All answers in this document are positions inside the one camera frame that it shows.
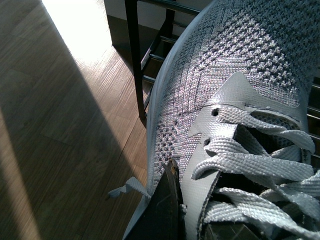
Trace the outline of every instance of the floor plank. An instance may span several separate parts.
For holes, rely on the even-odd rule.
[[[125,182],[135,176],[143,185],[147,179],[146,142],[143,136],[146,129],[140,120],[136,120],[133,131],[123,149],[120,159],[114,169],[106,171],[99,185],[100,191],[91,203],[97,205],[87,228],[79,228],[77,233],[83,234],[84,239],[121,239],[127,224],[136,209],[141,195],[132,192],[117,199],[108,199],[108,192],[121,187]]]
[[[16,112],[36,82],[36,78],[14,69],[9,69],[1,76],[0,103],[2,114],[6,118],[10,118]]]
[[[39,3],[10,34],[27,39],[37,40],[52,25],[52,19],[43,3]]]
[[[42,77],[48,67],[54,64],[57,57],[69,50],[65,46],[62,37],[54,25],[45,27],[43,33],[25,47],[23,54],[20,54],[12,67],[20,72],[33,76]]]
[[[133,127],[123,117],[96,113],[36,213],[45,238],[70,239],[93,214],[99,183],[106,172],[113,171]],[[128,165],[124,169],[130,172]]]
[[[39,4],[40,0],[2,0],[0,35],[9,34]]]
[[[121,239],[141,198],[105,201],[131,176],[146,183],[146,130],[104,2],[84,2],[94,21],[59,32],[39,0],[0,0],[0,239]],[[58,5],[55,19],[73,9]]]

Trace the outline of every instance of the chair rung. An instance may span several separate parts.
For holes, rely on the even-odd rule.
[[[319,156],[319,155],[311,154],[311,156],[313,156],[313,157],[315,157],[316,159],[319,159],[319,160],[320,160],[320,156]]]
[[[170,44],[175,44],[177,40],[166,36],[160,36],[161,40]]]
[[[312,88],[316,90],[320,90],[320,85],[314,83],[312,84]]]
[[[150,56],[150,58],[152,58],[154,60],[157,60],[159,62],[163,62],[165,60],[164,57],[158,56],[158,55],[155,55],[155,54],[152,54],[152,53],[150,53],[149,56]]]
[[[313,106],[308,106],[308,112],[312,112],[320,115],[320,109]]]
[[[309,136],[312,138],[312,140],[320,141],[320,136],[318,136],[318,135],[315,135],[315,134],[309,132]]]
[[[313,116],[313,115],[311,115],[311,114],[307,114],[307,116],[308,116],[309,118],[312,118],[312,119],[315,119],[315,120],[320,121],[320,117]]]
[[[140,0],[141,2],[154,4],[162,8],[170,9],[173,11],[197,16],[200,13],[200,10],[195,9],[191,6],[183,5],[181,3],[178,3],[176,1],[171,0]]]
[[[173,21],[173,22],[172,22],[172,25],[178,26],[178,27],[183,28],[183,29],[185,29],[186,27],[188,27],[187,24],[184,24],[184,23],[181,23],[181,22],[178,22],[178,21]]]
[[[150,76],[146,76],[146,75],[143,75],[142,76],[142,79],[145,80],[146,82],[148,83],[151,83],[151,84],[154,84],[156,79],[153,78],[153,77],[150,77]]]

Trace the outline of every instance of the lace loop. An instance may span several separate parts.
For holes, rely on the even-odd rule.
[[[283,126],[263,122],[235,107],[219,108],[215,120],[240,125],[239,132],[246,137],[240,137],[237,142],[223,136],[212,136],[210,142],[204,146],[204,150],[213,152],[215,155],[197,164],[192,178],[197,180],[204,172],[216,170],[245,175],[251,181],[269,189],[260,195],[235,188],[215,189],[216,194],[228,196],[232,204],[209,202],[204,222],[252,223],[270,237],[278,234],[279,231],[274,231],[276,228],[287,230],[303,239],[320,240],[319,232],[297,225],[286,213],[291,209],[288,213],[291,212],[294,215],[303,213],[320,221],[320,204],[315,198],[320,196],[320,171],[314,174],[311,165],[300,162],[301,149],[310,152],[315,150],[308,134],[301,130],[288,130]],[[268,154],[245,127],[255,128],[267,135],[285,138],[293,145]],[[287,206],[290,207],[284,206],[281,209],[273,203],[277,201],[288,201]]]

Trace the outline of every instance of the sneaker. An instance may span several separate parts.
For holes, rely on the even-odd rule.
[[[147,186],[125,236],[172,159],[186,239],[320,239],[306,117],[319,19],[317,0],[215,0],[191,22],[153,87]]]

